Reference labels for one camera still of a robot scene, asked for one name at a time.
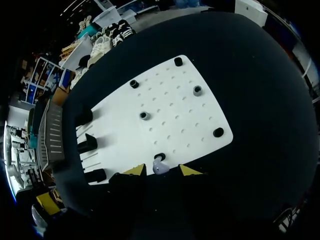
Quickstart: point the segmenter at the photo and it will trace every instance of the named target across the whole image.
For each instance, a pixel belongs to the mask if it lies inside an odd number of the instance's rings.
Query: floor
[[[147,29],[153,25],[162,23],[164,21],[174,19],[177,17],[182,17],[185,15],[200,13],[203,10],[207,10],[207,6],[199,7],[189,7],[184,9],[178,9],[176,7],[171,7],[166,11],[150,11],[148,13],[143,13],[136,16],[136,22],[131,24],[132,28],[138,33],[144,29]]]

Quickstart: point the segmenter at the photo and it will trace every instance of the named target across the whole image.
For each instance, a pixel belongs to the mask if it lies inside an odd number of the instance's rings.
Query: yellow object
[[[190,167],[187,167],[185,165],[180,164],[179,167],[181,168],[183,176],[189,176],[189,175],[200,175],[203,174],[202,172],[196,171],[191,169]]]
[[[142,173],[142,171],[143,171],[143,169],[144,169],[144,167],[145,167],[145,164],[141,164],[141,165],[139,165],[139,166],[136,166],[136,167],[134,167],[134,168],[131,168],[130,170],[128,170],[128,171],[125,171],[123,174],[133,174],[133,175],[138,175],[138,176],[140,176],[141,175],[141,173]]]
[[[60,212],[60,208],[50,197],[48,192],[37,196],[36,199],[49,215],[53,215]]]

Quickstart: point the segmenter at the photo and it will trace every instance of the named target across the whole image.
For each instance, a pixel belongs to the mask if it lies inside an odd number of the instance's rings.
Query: black and white shoe
[[[136,34],[135,30],[132,29],[126,20],[120,20],[118,26],[118,30],[124,40]]]
[[[115,29],[112,33],[112,47],[116,47],[124,41],[121,33],[118,29]]]
[[[109,25],[106,30],[105,30],[105,34],[109,37],[109,38],[113,38],[114,37],[114,33],[116,30],[118,30],[118,24],[116,23],[112,23],[111,25]]]

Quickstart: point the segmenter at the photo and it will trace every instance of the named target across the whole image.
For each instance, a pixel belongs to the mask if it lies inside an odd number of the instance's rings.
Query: white pegboard
[[[80,158],[85,173],[105,169],[107,180],[99,184],[143,163],[153,174],[159,153],[174,168],[232,142],[228,121],[206,81],[185,55],[178,57],[182,66],[172,58],[135,77],[138,88],[130,86],[132,79],[119,87],[92,109],[93,121],[77,130],[78,143],[85,141],[85,133],[97,139],[98,149]],[[202,87],[201,96],[194,96],[195,86]],[[151,114],[149,120],[140,118],[143,111]],[[223,136],[213,136],[217,128],[224,129]]]

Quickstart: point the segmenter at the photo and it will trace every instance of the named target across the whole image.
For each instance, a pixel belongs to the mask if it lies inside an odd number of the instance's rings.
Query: black round table
[[[139,32],[81,78],[63,105],[67,164],[53,170],[65,205],[88,214],[108,188],[85,181],[74,123],[82,105],[94,107],[130,79],[178,55],[186,55],[201,73],[234,136],[231,144],[186,166],[210,174],[238,219],[272,219],[283,205],[297,205],[318,158],[312,101],[297,67],[271,36],[241,15],[220,12],[178,17]],[[154,231],[157,239],[188,235],[176,178],[174,168],[166,177],[147,177],[145,217],[133,233],[137,239]],[[162,231],[158,221],[166,225]]]

